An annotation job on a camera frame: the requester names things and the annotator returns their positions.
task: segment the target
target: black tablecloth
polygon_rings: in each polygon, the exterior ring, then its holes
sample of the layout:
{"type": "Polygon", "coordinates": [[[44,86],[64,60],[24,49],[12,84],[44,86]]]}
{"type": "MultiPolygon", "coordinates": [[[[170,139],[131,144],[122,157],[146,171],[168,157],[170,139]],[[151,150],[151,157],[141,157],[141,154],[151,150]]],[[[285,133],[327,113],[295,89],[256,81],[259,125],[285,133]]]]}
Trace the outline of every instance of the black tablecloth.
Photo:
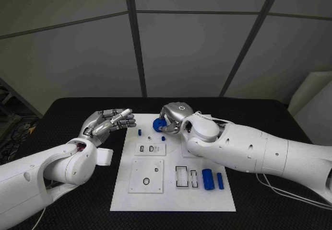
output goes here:
{"type": "MultiPolygon", "coordinates": [[[[18,156],[67,143],[97,110],[132,108],[161,112],[170,102],[252,126],[278,137],[311,143],[286,107],[275,100],[232,98],[64,98],[56,101],[18,156]]],[[[332,229],[332,211],[278,195],[256,175],[227,169],[237,212],[110,212],[126,130],[112,133],[103,148],[115,150],[112,166],[97,166],[89,182],[47,208],[37,229],[332,229]]],[[[298,183],[269,176],[275,186],[323,201],[298,183]]],[[[41,212],[14,229],[31,229],[41,212]]]]}

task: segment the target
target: robotic hand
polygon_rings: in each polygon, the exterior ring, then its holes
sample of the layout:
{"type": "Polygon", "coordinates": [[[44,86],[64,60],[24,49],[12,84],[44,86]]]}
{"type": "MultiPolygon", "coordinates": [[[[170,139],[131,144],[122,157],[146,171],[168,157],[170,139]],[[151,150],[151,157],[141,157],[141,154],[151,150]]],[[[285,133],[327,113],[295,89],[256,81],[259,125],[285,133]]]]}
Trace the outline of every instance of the robotic hand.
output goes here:
{"type": "Polygon", "coordinates": [[[136,127],[131,113],[132,109],[97,111],[79,138],[0,166],[0,229],[14,227],[83,185],[96,165],[112,164],[113,151],[97,147],[110,131],[136,127]],[[47,188],[44,178],[63,184],[47,188]]]}
{"type": "Polygon", "coordinates": [[[191,154],[226,167],[281,176],[311,188],[332,204],[332,147],[305,144],[222,120],[220,125],[187,103],[164,106],[157,131],[183,132],[191,154]],[[161,121],[170,118],[171,125],[161,121]]]}

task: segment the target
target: blue plastic part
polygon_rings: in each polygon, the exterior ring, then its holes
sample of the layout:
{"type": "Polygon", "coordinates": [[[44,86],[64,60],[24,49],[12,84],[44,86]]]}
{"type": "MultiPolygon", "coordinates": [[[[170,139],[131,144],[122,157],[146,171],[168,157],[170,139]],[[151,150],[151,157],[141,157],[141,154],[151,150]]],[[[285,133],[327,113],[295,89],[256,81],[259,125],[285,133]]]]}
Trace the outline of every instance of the blue plastic part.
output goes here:
{"type": "Polygon", "coordinates": [[[213,177],[211,169],[203,170],[203,181],[204,181],[206,190],[214,190],[216,189],[216,183],[214,183],[214,177],[213,177]]]}
{"type": "Polygon", "coordinates": [[[167,122],[167,120],[164,119],[157,119],[155,121],[154,121],[154,124],[152,124],[152,126],[154,126],[154,129],[158,131],[158,132],[162,132],[161,130],[159,130],[159,127],[161,126],[168,126],[168,122],[167,122]]]}
{"type": "Polygon", "coordinates": [[[217,178],[219,178],[220,189],[224,189],[223,176],[220,172],[217,173],[217,178]]]}

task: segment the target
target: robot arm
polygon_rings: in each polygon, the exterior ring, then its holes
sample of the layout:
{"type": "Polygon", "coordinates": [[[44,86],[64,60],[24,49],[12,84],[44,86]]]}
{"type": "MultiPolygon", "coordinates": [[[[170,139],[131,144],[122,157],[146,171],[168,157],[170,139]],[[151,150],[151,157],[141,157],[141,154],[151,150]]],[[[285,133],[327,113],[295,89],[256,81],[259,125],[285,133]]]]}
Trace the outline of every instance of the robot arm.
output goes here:
{"type": "Polygon", "coordinates": [[[97,147],[110,131],[136,126],[131,113],[131,109],[97,111],[79,138],[0,166],[0,229],[14,227],[83,185],[96,165],[112,164],[113,151],[97,147]],[[63,184],[47,189],[44,178],[63,184]]]}
{"type": "Polygon", "coordinates": [[[177,122],[191,154],[242,172],[272,174],[301,183],[332,204],[332,147],[286,140],[249,126],[219,125],[200,113],[177,122]]]}

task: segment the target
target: oval hole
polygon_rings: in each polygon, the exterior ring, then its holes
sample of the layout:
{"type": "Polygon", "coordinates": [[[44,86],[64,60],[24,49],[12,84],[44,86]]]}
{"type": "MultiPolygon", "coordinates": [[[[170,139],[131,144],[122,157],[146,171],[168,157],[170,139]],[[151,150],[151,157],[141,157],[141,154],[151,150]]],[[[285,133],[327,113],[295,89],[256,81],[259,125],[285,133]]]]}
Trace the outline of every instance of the oval hole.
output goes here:
{"type": "Polygon", "coordinates": [[[31,174],[30,174],[28,172],[25,172],[24,176],[25,176],[25,178],[27,178],[27,181],[30,182],[30,181],[31,181],[31,179],[32,179],[31,174]]]}
{"type": "Polygon", "coordinates": [[[148,185],[151,183],[151,179],[149,178],[145,178],[144,179],[144,184],[148,185]]]}

